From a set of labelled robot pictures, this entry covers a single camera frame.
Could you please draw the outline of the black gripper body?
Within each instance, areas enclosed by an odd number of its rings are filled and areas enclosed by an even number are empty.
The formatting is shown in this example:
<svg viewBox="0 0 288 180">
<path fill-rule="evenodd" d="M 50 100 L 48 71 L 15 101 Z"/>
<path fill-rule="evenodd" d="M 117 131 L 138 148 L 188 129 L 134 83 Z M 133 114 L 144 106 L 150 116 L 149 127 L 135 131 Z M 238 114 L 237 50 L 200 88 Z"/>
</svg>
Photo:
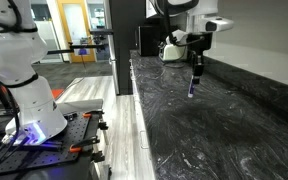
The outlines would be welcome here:
<svg viewBox="0 0 288 180">
<path fill-rule="evenodd" d="M 212 36 L 212 33 L 190 34 L 187 38 L 188 54 L 191 55 L 195 52 L 197 55 L 202 56 L 205 51 L 211 48 Z"/>
</svg>

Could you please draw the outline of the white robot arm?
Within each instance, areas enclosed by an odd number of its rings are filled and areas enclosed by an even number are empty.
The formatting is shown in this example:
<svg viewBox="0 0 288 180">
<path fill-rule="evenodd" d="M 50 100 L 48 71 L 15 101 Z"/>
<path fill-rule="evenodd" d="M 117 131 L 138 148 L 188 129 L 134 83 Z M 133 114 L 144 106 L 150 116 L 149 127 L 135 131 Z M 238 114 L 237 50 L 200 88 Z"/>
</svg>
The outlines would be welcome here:
<svg viewBox="0 0 288 180">
<path fill-rule="evenodd" d="M 6 125 L 2 142 L 38 146 L 67 127 L 46 78 L 32 65 L 47 45 L 32 18 L 30 0 L 0 0 L 0 82 L 20 111 Z"/>
</svg>

